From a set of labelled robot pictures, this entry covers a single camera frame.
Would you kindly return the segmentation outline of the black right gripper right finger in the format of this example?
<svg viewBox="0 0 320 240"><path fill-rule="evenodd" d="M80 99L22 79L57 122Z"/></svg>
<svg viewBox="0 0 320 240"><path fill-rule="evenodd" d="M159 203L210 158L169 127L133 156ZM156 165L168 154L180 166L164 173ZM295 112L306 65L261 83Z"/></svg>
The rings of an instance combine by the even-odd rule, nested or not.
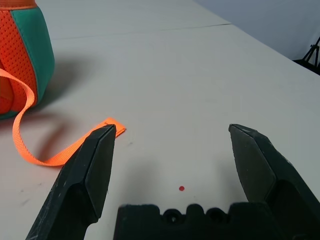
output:
<svg viewBox="0 0 320 240"><path fill-rule="evenodd" d="M288 240L318 240L320 203L294 166L257 130L240 124L228 130L247 200L265 203Z"/></svg>

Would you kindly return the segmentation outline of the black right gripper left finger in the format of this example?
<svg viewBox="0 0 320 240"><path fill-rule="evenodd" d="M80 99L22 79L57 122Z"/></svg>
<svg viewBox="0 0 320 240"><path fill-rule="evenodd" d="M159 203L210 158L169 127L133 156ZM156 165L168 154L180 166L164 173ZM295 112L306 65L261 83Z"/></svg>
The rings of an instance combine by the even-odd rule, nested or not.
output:
<svg viewBox="0 0 320 240"><path fill-rule="evenodd" d="M26 239L82 240L102 216L109 187L116 127L94 130L57 176Z"/></svg>

